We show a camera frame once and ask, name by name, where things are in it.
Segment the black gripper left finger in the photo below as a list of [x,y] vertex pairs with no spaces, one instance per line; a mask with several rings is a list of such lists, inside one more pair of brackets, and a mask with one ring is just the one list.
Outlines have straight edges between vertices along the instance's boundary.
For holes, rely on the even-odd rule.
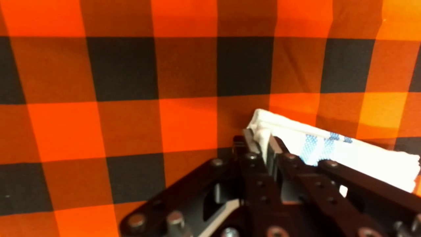
[[259,146],[233,139],[233,153],[213,158],[130,212],[121,237],[268,237],[281,224],[279,190]]

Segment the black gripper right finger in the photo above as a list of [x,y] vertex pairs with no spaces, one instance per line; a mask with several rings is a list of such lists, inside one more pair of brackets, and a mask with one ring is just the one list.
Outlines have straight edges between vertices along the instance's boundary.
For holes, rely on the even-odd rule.
[[285,199],[310,207],[322,237],[421,237],[421,199],[331,160],[305,165],[269,137],[267,165]]

